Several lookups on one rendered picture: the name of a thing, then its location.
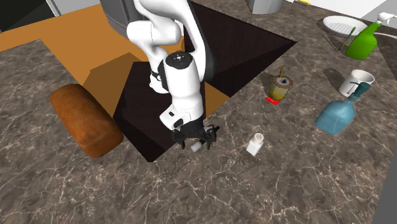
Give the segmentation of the grey cylindrical pot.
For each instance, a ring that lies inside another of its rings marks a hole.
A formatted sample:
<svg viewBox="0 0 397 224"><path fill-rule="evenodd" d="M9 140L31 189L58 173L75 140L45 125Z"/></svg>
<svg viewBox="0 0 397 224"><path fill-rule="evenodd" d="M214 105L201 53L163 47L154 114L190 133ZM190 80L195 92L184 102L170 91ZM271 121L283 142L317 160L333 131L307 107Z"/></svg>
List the grey cylindrical pot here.
<svg viewBox="0 0 397 224"><path fill-rule="evenodd" d="M249 0L254 15L273 14L281 10L284 0Z"/></svg>

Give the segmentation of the white salt shaker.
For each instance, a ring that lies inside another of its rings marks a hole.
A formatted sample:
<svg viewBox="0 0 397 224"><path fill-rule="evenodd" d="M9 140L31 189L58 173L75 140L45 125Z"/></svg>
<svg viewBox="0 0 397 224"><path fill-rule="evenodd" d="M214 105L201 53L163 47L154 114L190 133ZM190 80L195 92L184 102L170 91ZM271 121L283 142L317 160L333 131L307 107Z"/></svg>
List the white salt shaker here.
<svg viewBox="0 0 397 224"><path fill-rule="evenodd" d="M247 144L246 151L255 156L263 146L264 135L256 133Z"/></svg>

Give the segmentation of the white ribbed dish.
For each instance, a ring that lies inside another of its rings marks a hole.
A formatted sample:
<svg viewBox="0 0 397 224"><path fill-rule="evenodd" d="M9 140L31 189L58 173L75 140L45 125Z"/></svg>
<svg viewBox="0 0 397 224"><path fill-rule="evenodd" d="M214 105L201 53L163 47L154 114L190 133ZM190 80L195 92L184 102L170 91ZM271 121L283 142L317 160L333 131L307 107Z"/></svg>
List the white ribbed dish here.
<svg viewBox="0 0 397 224"><path fill-rule="evenodd" d="M323 19L323 24L333 35L345 38L348 37L353 29L354 31L351 37L357 36L361 31L367 28L367 25L360 20L338 15L325 17Z"/></svg>

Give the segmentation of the brown cup with straw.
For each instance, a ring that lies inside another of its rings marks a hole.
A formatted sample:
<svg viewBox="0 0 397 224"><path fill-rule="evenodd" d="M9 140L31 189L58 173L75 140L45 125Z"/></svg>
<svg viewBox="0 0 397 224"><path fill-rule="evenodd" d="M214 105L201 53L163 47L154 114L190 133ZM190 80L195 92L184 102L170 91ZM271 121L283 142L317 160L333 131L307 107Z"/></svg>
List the brown cup with straw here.
<svg viewBox="0 0 397 224"><path fill-rule="evenodd" d="M279 75L274 76L272 80L272 84L268 91L268 96L273 101L281 101L286 97L288 91L292 86L292 79L284 75L284 68L281 67Z"/></svg>

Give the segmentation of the green pencil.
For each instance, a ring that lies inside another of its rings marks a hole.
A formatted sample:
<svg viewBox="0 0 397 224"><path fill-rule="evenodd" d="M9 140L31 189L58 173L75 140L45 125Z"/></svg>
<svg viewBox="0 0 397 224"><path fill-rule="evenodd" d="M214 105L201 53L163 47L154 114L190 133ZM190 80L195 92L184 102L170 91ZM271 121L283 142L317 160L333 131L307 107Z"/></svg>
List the green pencil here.
<svg viewBox="0 0 397 224"><path fill-rule="evenodd" d="M338 49L339 51L341 51L343 49L344 45L348 42L349 38L352 36L352 34L354 33L355 30L356 30L356 27L353 27L352 30L350 31L350 33L347 35L344 42L341 44L340 48Z"/></svg>

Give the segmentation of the grey robot stand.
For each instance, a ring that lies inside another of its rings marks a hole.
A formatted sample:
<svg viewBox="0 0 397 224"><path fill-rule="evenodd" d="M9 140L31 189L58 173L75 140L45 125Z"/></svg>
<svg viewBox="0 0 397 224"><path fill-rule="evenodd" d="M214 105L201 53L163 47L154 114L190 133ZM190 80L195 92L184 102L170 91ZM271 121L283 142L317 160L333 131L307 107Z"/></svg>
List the grey robot stand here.
<svg viewBox="0 0 397 224"><path fill-rule="evenodd" d="M124 38L131 22L144 20L136 10L134 0L99 0L109 25Z"/></svg>

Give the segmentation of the blue spray bottle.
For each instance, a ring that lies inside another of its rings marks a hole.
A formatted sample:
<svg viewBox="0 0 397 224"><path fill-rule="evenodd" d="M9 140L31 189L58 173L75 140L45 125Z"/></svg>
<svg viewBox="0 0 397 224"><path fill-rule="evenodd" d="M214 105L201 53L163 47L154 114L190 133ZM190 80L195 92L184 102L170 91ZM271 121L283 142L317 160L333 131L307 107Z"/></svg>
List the blue spray bottle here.
<svg viewBox="0 0 397 224"><path fill-rule="evenodd" d="M344 130L354 119L356 110L354 103L370 89L370 84L366 82L353 82L357 88L355 91L344 101L332 101L320 112L315 120L316 127L331 134L337 135Z"/></svg>

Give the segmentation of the green spray bottle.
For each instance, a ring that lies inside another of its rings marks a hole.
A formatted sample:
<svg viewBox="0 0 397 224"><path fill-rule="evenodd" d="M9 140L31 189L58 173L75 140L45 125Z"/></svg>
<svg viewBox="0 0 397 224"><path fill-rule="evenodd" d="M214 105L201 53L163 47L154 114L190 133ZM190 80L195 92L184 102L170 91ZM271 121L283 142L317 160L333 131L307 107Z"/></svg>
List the green spray bottle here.
<svg viewBox="0 0 397 224"><path fill-rule="evenodd" d="M397 18L397 15L381 12L378 14L377 20L363 29L351 42L347 48L345 55L356 60L364 60L377 46L377 39L374 36L375 31L386 21Z"/></svg>

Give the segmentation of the brown bread loaf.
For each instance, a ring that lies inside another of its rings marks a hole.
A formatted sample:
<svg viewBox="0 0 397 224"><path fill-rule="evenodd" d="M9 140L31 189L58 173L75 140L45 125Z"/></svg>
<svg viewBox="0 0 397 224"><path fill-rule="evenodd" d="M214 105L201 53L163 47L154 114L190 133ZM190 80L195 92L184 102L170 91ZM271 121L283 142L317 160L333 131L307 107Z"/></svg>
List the brown bread loaf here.
<svg viewBox="0 0 397 224"><path fill-rule="evenodd" d="M49 96L50 103L78 146L99 158L123 141L116 122L95 97L80 84L68 84Z"/></svg>

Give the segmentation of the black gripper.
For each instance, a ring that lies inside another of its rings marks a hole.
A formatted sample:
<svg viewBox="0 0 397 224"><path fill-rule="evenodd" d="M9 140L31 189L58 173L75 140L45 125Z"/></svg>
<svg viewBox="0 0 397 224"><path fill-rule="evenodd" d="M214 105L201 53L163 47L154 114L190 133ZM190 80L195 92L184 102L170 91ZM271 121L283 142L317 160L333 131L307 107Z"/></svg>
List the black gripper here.
<svg viewBox="0 0 397 224"><path fill-rule="evenodd" d="M171 132L172 140L177 142L183 150L186 146L186 138L204 138L207 149L210 150L212 143L217 140L216 133L220 129L220 126L213 125L204 129L203 118L198 118L188 123L183 123L180 118L173 124L173 127L174 130Z"/></svg>

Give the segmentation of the white mug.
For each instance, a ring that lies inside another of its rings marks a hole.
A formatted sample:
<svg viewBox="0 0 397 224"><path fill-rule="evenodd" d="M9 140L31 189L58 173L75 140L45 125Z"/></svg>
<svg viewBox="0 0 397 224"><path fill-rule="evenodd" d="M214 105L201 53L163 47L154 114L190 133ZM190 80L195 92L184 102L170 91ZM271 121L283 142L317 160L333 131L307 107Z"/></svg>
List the white mug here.
<svg viewBox="0 0 397 224"><path fill-rule="evenodd" d="M365 82L371 85L374 81L374 76L369 72L361 69L355 69L347 76L338 91L344 97L349 97L357 89L360 83Z"/></svg>

